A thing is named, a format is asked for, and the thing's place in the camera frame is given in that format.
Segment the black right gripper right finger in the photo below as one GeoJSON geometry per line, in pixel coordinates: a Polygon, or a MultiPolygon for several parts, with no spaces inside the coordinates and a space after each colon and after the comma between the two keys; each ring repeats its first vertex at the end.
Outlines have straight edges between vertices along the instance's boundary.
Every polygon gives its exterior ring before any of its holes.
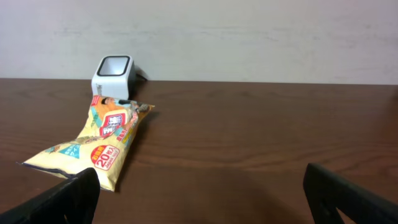
{"type": "Polygon", "coordinates": [[[339,212],[355,223],[397,223],[396,204],[319,164],[307,165],[303,189],[316,224],[344,224],[339,212]]]}

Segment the yellow snack bag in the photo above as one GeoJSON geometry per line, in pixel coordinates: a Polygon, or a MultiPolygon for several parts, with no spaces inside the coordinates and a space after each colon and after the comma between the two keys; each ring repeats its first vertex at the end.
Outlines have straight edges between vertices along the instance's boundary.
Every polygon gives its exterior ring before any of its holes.
{"type": "Polygon", "coordinates": [[[153,105],[95,95],[80,134],[52,146],[22,164],[69,178],[93,168],[102,189],[114,192],[140,122],[153,105]]]}

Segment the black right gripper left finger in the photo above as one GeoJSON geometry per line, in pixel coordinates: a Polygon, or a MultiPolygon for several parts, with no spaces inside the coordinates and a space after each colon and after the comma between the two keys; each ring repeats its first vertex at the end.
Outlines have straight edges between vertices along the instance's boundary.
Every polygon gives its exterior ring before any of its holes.
{"type": "Polygon", "coordinates": [[[87,168],[42,194],[1,214],[1,223],[91,223],[100,182],[87,168]]]}

